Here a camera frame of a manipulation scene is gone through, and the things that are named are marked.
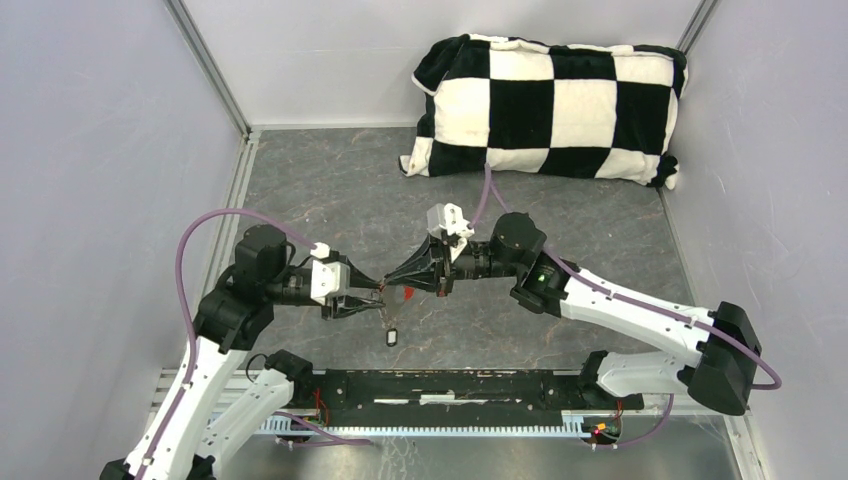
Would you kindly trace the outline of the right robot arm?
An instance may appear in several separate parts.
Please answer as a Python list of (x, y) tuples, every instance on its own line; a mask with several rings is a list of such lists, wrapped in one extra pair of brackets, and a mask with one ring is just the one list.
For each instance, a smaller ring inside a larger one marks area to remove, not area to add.
[(534, 314), (599, 325), (653, 346), (642, 354), (592, 353), (577, 382), (591, 408), (635, 394), (686, 394), (721, 414), (748, 410), (762, 347), (742, 307), (688, 306), (611, 283), (546, 251), (546, 234), (526, 213), (501, 215), (487, 241), (472, 234), (457, 206), (436, 205), (426, 239), (384, 285), (446, 296), (459, 280), (512, 278), (511, 297)]

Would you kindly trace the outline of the red grey keyring holder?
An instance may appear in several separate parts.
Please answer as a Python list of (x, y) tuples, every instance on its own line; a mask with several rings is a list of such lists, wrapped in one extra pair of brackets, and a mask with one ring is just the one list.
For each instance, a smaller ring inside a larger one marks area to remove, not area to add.
[(380, 318), (385, 330), (397, 328), (399, 317), (412, 299), (414, 292), (413, 288), (401, 285), (382, 286), (380, 297), (383, 307), (380, 311)]

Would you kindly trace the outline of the red tag key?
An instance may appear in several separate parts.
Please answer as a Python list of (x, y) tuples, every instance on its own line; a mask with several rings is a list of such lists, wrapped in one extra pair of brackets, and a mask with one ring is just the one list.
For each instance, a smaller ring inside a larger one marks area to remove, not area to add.
[(395, 347), (398, 344), (399, 333), (396, 328), (389, 328), (385, 332), (385, 344), (387, 347)]

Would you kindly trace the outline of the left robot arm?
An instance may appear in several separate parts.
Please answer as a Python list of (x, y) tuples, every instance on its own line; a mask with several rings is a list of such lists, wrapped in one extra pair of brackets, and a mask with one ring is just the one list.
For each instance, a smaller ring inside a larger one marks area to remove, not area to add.
[(153, 422), (124, 459), (107, 463), (103, 479), (217, 479), (254, 432), (286, 405), (302, 407), (314, 394), (310, 362), (273, 354), (256, 380), (222, 414), (213, 410), (277, 305), (318, 307), (325, 319), (379, 309), (370, 278), (338, 251), (319, 243), (308, 265), (292, 265), (293, 235), (273, 225), (249, 228), (234, 261), (198, 305), (188, 348)]

